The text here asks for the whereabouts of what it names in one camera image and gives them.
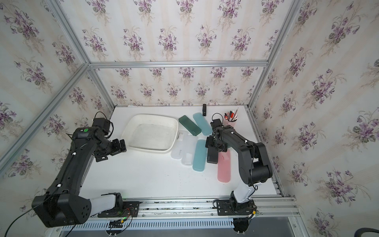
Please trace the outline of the pink pencil case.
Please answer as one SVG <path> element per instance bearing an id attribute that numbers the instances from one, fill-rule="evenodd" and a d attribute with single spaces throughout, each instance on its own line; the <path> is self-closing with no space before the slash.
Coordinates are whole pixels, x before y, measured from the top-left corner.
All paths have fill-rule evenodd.
<path id="1" fill-rule="evenodd" d="M 220 152 L 218 154 L 217 179 L 222 183 L 229 183 L 231 180 L 231 152 Z"/>

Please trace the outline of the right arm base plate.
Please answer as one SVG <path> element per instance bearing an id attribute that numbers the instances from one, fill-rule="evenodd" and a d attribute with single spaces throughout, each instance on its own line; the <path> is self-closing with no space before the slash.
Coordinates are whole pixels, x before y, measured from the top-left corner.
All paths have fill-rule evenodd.
<path id="1" fill-rule="evenodd" d="M 234 199 L 215 199 L 212 204 L 218 216 L 252 216 L 257 211 L 253 200 L 237 203 Z"/>

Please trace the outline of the teal pencil case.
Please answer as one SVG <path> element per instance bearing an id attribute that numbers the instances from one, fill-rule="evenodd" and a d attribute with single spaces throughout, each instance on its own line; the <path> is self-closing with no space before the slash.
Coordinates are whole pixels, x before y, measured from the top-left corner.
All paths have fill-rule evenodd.
<path id="1" fill-rule="evenodd" d="M 195 148 L 192 168 L 194 171 L 203 172 L 205 170 L 205 163 L 207 159 L 206 140 L 198 140 Z"/>

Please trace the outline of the black pencil case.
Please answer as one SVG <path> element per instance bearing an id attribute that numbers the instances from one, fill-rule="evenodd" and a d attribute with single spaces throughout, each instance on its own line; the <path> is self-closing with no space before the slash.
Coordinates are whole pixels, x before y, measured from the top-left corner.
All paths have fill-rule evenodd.
<path id="1" fill-rule="evenodd" d="M 218 163 L 218 155 L 219 152 L 215 147 L 208 147 L 207 150 L 207 163 L 209 164 L 217 164 Z"/>

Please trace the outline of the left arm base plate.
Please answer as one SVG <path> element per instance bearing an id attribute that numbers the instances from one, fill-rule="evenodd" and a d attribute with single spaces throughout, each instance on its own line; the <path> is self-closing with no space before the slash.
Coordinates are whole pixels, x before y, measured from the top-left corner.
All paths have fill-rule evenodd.
<path id="1" fill-rule="evenodd" d="M 124 201 L 121 207 L 115 207 L 103 211 L 97 215 L 98 218 L 116 218 L 116 217 L 137 217 L 139 210 L 139 201 Z"/>

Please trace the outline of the white plastic storage box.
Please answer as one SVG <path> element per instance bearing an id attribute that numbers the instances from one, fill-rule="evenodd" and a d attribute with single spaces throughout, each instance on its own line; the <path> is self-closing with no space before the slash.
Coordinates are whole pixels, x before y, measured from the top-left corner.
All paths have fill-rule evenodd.
<path id="1" fill-rule="evenodd" d="M 175 118 L 138 114 L 126 125 L 121 139 L 127 148 L 149 153 L 168 153 L 179 130 Z"/>

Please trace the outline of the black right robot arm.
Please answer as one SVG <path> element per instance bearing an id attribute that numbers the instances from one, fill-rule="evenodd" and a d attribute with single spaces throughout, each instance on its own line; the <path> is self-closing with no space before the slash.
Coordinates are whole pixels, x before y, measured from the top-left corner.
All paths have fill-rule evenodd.
<path id="1" fill-rule="evenodd" d="M 232 191 L 231 202 L 245 204 L 256 190 L 259 183 L 272 178 L 273 169 L 263 143 L 254 143 L 240 135 L 231 125 L 223 125 L 216 119 L 211 122 L 212 133 L 207 137 L 205 148 L 208 149 L 206 161 L 218 162 L 221 152 L 233 148 L 238 154 L 238 171 L 242 183 Z"/>

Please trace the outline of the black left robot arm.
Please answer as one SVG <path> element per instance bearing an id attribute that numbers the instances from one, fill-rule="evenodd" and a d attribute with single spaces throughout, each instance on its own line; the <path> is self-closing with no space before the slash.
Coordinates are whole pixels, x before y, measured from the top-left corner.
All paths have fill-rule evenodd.
<path id="1" fill-rule="evenodd" d="M 32 201 L 34 212 L 48 228 L 83 224 L 103 211 L 120 212 L 123 206 L 120 193 L 87 199 L 80 196 L 80 190 L 92 161 L 105 161 L 108 156 L 126 152 L 125 141 L 108 140 L 103 129 L 97 126 L 76 129 L 71 140 L 71 148 L 57 177 L 44 195 Z"/>

